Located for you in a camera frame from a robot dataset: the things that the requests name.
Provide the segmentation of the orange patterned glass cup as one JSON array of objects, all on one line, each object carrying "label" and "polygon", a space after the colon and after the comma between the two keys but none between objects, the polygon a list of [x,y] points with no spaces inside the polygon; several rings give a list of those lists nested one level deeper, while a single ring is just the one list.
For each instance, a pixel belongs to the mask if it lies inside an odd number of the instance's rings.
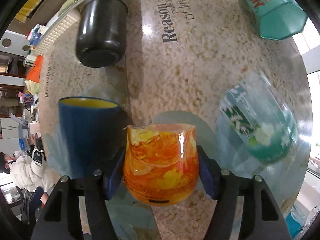
[{"label": "orange patterned glass cup", "polygon": [[199,177],[196,127],[190,124],[127,126],[124,183],[147,205],[187,199]]}]

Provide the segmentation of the dark blue cup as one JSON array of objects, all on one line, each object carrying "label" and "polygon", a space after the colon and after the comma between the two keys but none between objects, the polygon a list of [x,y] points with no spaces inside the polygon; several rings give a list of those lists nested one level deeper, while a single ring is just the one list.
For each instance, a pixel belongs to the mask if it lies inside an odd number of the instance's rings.
[{"label": "dark blue cup", "polygon": [[127,113],[113,101],[61,98],[59,120],[73,178],[90,176],[96,169],[105,171],[125,145]]}]

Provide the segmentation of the clear green glass cup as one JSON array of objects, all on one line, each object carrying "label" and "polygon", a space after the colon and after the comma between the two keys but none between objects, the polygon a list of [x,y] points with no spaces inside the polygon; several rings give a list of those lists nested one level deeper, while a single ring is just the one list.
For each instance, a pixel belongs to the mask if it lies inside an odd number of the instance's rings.
[{"label": "clear green glass cup", "polygon": [[262,163],[283,159],[297,142],[292,111],[262,71],[228,90],[219,108],[250,155]]}]

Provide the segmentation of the person in white jacket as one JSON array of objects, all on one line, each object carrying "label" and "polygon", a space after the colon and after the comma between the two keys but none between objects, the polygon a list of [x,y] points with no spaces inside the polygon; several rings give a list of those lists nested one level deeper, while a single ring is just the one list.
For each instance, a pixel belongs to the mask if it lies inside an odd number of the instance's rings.
[{"label": "person in white jacket", "polygon": [[17,187],[34,192],[41,187],[48,192],[55,186],[55,172],[47,164],[41,139],[32,144],[31,152],[16,151],[9,156],[1,152],[1,172],[10,174]]}]

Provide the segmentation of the orange paper bag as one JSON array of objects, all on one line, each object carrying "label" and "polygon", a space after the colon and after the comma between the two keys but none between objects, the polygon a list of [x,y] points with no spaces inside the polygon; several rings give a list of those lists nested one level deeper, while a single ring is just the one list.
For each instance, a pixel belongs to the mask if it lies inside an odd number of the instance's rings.
[{"label": "orange paper bag", "polygon": [[29,81],[33,81],[35,83],[40,83],[40,74],[41,74],[41,67],[43,63],[43,56],[38,55],[33,67],[29,70],[28,74],[26,75],[26,79]]}]

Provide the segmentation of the black thermos bottle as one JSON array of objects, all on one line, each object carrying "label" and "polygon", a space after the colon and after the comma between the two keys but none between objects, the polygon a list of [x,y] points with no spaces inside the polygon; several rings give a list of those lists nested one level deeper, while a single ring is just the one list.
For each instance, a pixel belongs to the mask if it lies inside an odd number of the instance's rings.
[{"label": "black thermos bottle", "polygon": [[85,0],[75,52],[87,67],[119,62],[126,50],[127,0]]}]

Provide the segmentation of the teal hexagonal tin box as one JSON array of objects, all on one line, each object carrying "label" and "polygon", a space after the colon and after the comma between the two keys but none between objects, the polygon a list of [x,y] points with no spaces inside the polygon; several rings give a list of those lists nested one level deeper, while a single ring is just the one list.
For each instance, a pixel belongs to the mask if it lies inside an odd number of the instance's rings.
[{"label": "teal hexagonal tin box", "polygon": [[295,0],[238,0],[258,35],[281,41],[301,33],[308,16]]}]

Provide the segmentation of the yellow cloth on wall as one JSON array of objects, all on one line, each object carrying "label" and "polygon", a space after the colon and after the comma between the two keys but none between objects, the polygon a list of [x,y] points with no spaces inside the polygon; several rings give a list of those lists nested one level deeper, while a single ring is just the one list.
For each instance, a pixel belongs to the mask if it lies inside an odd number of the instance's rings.
[{"label": "yellow cloth on wall", "polygon": [[28,0],[16,14],[15,19],[24,23],[31,12],[40,4],[42,0]]}]

